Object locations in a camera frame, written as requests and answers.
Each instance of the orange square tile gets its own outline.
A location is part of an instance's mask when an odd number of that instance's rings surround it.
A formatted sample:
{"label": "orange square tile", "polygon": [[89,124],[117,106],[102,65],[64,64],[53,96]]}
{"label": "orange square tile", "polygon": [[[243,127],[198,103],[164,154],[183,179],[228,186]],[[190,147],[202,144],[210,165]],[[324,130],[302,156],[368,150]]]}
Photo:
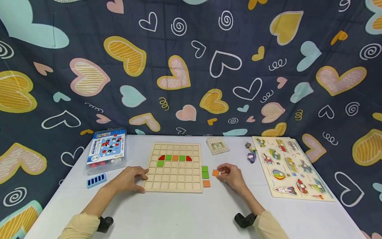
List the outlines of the orange square tile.
{"label": "orange square tile", "polygon": [[217,171],[217,170],[212,170],[212,176],[219,176],[219,171]]}
{"label": "orange square tile", "polygon": [[209,180],[203,180],[203,187],[211,187],[211,183]]}

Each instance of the dark blue fabric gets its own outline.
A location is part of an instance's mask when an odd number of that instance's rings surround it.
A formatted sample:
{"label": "dark blue fabric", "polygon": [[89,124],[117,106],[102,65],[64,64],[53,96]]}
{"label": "dark blue fabric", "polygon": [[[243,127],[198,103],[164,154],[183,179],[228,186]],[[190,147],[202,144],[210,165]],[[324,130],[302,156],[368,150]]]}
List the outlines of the dark blue fabric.
{"label": "dark blue fabric", "polygon": [[[314,163],[314,167],[337,198],[341,199],[341,193],[345,190],[337,180],[351,190],[343,195],[342,203],[351,205],[361,198],[353,206],[344,206],[361,230],[368,235],[374,232],[382,234],[381,192],[373,187],[374,184],[378,188],[377,184],[382,183],[382,164],[380,160],[376,160],[369,166],[361,166],[352,155],[353,145],[358,139],[372,129],[382,129],[382,122],[372,117],[373,113],[382,112],[379,73],[382,56],[367,60],[360,57],[360,52],[365,46],[381,44],[382,37],[379,34],[369,34],[365,30],[367,22],[374,15],[366,7],[365,1],[352,0],[350,3],[349,0],[350,5],[347,9],[346,5],[339,6],[339,2],[279,0],[265,4],[257,3],[253,10],[249,10],[247,0],[208,0],[199,5],[191,5],[182,0],[124,0],[124,13],[118,14],[108,10],[104,0],[73,3],[59,3],[53,0],[30,1],[33,22],[57,27],[67,35],[70,42],[68,46],[60,49],[36,46],[9,37],[7,27],[0,24],[0,41],[7,43],[15,52],[13,57],[0,62],[0,72],[12,70],[27,75],[33,82],[30,94],[37,101],[37,107],[25,113],[0,110],[0,153],[5,153],[17,142],[42,154],[47,160],[47,168],[42,173],[31,175],[19,168],[12,177],[0,184],[0,200],[16,188],[24,187],[28,190],[20,203],[14,206],[0,205],[0,219],[6,218],[32,200],[38,201],[43,207],[48,203],[58,188],[59,181],[64,179],[71,169],[62,163],[61,158],[67,164],[74,164],[83,151],[79,147],[86,147],[92,137],[89,133],[80,135],[83,130],[126,127],[129,134],[136,134],[135,130],[138,129],[147,135],[177,135],[181,134],[177,128],[182,128],[181,132],[184,135],[218,136],[234,129],[247,129],[245,136],[250,136],[261,135],[263,131],[285,122],[287,128],[283,136],[297,139],[305,151],[309,148],[302,141],[303,134],[312,135],[322,144],[327,152]],[[228,31],[222,30],[218,24],[219,17],[225,10],[230,11],[233,16],[233,26]],[[139,26],[139,20],[148,20],[152,11],[157,15],[155,32]],[[303,16],[296,36],[290,43],[281,46],[269,28],[272,20],[286,11],[303,11]],[[176,17],[182,18],[187,24],[187,31],[182,36],[176,36],[171,31],[171,24]],[[338,40],[331,45],[330,42],[339,31],[346,32],[347,39]],[[104,41],[110,36],[123,37],[146,52],[146,67],[139,76],[129,76],[123,68],[123,63],[106,52]],[[199,59],[195,57],[196,49],[191,46],[193,40],[206,46],[205,53]],[[300,48],[306,41],[315,43],[322,55],[306,70],[298,72],[296,67],[304,58]],[[265,48],[264,58],[252,61],[252,56],[258,53],[260,46]],[[212,77],[209,68],[216,50],[238,56],[242,60],[241,68],[224,68],[220,77]],[[187,65],[191,82],[188,88],[164,90],[157,85],[158,78],[172,75],[168,59],[173,55],[180,56]],[[77,77],[70,67],[74,58],[94,62],[110,77],[110,82],[100,93],[84,97],[71,89],[70,84]],[[269,66],[272,67],[272,63],[280,59],[287,60],[285,66],[270,71]],[[36,70],[33,62],[49,66],[54,71],[43,76]],[[220,62],[232,68],[239,67],[237,59],[218,54],[212,65],[213,75],[220,72]],[[324,66],[333,67],[340,76],[354,67],[364,67],[367,75],[352,89],[331,96],[316,79],[317,72]],[[288,80],[280,89],[277,88],[278,77]],[[262,79],[262,88],[253,100],[234,95],[234,87],[248,89],[256,78]],[[314,92],[297,103],[292,103],[290,98],[296,85],[301,82],[308,82]],[[121,101],[120,87],[123,85],[133,86],[146,100],[137,107],[126,107]],[[258,88],[259,81],[254,83],[249,93],[240,89],[236,92],[240,92],[244,98],[252,98]],[[202,97],[210,89],[222,91],[222,100],[229,105],[227,112],[212,114],[199,106]],[[61,99],[57,103],[53,101],[53,95],[58,91],[71,100]],[[274,94],[265,103],[261,102],[264,101],[263,96],[271,91]],[[162,108],[160,97],[166,99],[169,110],[165,111],[165,108]],[[271,123],[262,123],[264,115],[261,114],[261,109],[270,102],[279,103],[285,109],[285,113]],[[357,102],[359,109],[355,115],[349,116],[345,108],[352,102]],[[176,112],[187,104],[196,108],[196,121],[177,119]],[[237,110],[246,104],[249,105],[247,112]],[[321,111],[320,115],[320,110],[326,105],[335,113],[334,118],[323,115],[328,108]],[[60,124],[51,129],[42,128],[41,124],[45,119],[64,110],[75,115],[81,121],[81,125],[67,127]],[[303,110],[301,120],[295,118],[298,110]],[[152,131],[146,124],[129,124],[132,117],[148,112],[160,124],[160,131]],[[96,114],[102,114],[111,121],[99,124]],[[253,116],[255,122],[246,122],[250,116]],[[217,121],[208,125],[207,120],[212,118],[217,118]],[[238,123],[230,124],[228,121],[231,118],[237,118]],[[73,117],[66,114],[51,121],[49,126],[64,119],[69,125],[77,124]],[[333,143],[323,137],[323,134],[327,133],[330,134],[329,138],[335,138]],[[376,135],[375,138],[381,140],[381,135]],[[381,142],[375,147],[376,151],[379,150],[377,157],[381,159]],[[74,154],[74,158],[68,153],[62,156],[64,152]],[[337,174],[336,180],[336,172],[346,174],[354,183],[343,174]]]}

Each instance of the wooden puzzle board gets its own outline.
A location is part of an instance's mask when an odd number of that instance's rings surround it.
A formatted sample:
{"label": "wooden puzzle board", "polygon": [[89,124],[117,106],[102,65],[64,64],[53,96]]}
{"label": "wooden puzzle board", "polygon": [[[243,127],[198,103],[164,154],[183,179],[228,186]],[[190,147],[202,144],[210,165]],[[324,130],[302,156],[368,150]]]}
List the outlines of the wooden puzzle board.
{"label": "wooden puzzle board", "polygon": [[221,137],[207,139],[207,145],[211,150],[212,155],[225,153],[230,150]]}
{"label": "wooden puzzle board", "polygon": [[252,140],[273,197],[335,201],[296,140],[256,136]]}
{"label": "wooden puzzle board", "polygon": [[147,192],[203,192],[199,144],[155,142],[148,167]]}

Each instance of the person's left hand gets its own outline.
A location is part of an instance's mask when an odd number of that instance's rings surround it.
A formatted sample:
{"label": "person's left hand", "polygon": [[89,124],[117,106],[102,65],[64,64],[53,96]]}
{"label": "person's left hand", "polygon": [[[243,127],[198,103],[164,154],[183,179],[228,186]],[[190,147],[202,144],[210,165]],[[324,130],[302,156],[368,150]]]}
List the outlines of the person's left hand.
{"label": "person's left hand", "polygon": [[148,179],[145,175],[148,171],[149,169],[143,169],[142,167],[126,167],[105,186],[112,189],[115,193],[124,191],[137,191],[140,193],[145,193],[145,189],[143,187],[135,184],[135,179],[138,177]]}

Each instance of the black wrist strap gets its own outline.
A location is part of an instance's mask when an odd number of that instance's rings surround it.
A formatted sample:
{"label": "black wrist strap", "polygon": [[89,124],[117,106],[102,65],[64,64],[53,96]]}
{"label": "black wrist strap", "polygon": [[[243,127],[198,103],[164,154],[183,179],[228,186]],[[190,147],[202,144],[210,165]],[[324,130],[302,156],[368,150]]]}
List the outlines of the black wrist strap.
{"label": "black wrist strap", "polygon": [[109,228],[114,222],[113,218],[109,216],[106,218],[100,217],[99,220],[100,220],[100,223],[98,225],[97,231],[107,233],[107,231],[109,230]]}
{"label": "black wrist strap", "polygon": [[257,216],[255,216],[253,213],[249,214],[247,217],[244,217],[241,213],[236,214],[235,216],[235,222],[241,227],[246,228],[249,226],[252,226],[255,222]]}

